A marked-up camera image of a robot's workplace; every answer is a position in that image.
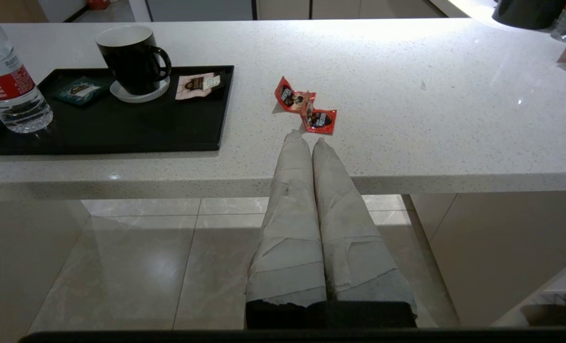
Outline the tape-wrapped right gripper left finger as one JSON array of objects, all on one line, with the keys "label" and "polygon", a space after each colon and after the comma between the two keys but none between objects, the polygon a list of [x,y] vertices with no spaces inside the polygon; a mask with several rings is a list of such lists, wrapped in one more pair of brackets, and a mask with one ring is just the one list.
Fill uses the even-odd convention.
[{"label": "tape-wrapped right gripper left finger", "polygon": [[311,150],[301,133],[285,136],[262,234],[248,269],[246,301],[309,306],[327,298]]}]

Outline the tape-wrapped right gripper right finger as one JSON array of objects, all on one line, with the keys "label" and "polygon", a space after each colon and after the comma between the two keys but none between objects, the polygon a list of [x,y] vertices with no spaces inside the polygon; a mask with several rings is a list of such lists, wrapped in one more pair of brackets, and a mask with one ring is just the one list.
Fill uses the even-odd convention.
[{"label": "tape-wrapped right gripper right finger", "polygon": [[327,294],[335,301],[401,302],[417,317],[399,271],[340,157],[323,138],[312,152]]}]

